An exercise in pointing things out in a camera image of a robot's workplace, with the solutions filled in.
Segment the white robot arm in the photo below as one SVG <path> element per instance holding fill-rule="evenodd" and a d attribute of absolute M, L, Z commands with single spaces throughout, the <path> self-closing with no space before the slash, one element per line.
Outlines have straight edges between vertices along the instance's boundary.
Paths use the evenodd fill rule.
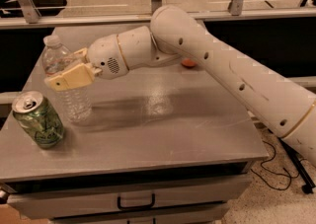
<path fill-rule="evenodd" d="M 56 92 L 112 80 L 180 57 L 201 66 L 277 137 L 316 165 L 316 94 L 217 39 L 182 9 L 158 8 L 148 27 L 101 37 L 45 79 Z"/>

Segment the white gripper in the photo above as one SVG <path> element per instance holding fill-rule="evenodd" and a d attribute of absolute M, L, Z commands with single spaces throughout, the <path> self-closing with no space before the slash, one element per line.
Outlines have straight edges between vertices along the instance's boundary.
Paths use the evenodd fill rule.
<path fill-rule="evenodd" d="M 91 85 L 96 76 L 112 80 L 128 73 L 123 56 L 119 49 L 117 35 L 101 37 L 89 48 L 84 47 L 66 56 L 68 63 L 83 62 L 46 77 L 44 83 L 55 92 L 72 90 Z"/>

